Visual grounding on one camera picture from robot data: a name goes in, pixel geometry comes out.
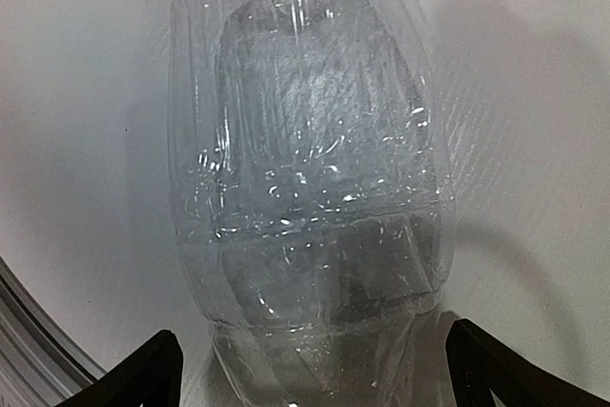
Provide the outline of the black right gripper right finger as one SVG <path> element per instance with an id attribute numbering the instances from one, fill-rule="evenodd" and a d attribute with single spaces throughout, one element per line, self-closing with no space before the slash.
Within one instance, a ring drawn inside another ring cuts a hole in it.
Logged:
<path id="1" fill-rule="evenodd" d="M 609 402 L 532 364 L 461 318 L 445 342 L 450 379 L 458 407 L 607 406 Z"/>

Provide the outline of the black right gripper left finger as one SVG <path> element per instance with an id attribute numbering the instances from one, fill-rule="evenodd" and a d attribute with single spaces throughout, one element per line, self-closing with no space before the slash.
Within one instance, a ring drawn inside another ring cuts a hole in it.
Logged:
<path id="1" fill-rule="evenodd" d="M 178 407 L 184 357 L 176 335 L 161 330 L 94 384 L 58 407 Z"/>

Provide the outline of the clear bottle with red ring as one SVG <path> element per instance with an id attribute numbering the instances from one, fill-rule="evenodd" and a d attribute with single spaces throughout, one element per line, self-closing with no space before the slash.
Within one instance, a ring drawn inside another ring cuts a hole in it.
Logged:
<path id="1" fill-rule="evenodd" d="M 180 261 L 245 406 L 407 406 L 451 265 L 417 0 L 173 0 Z"/>

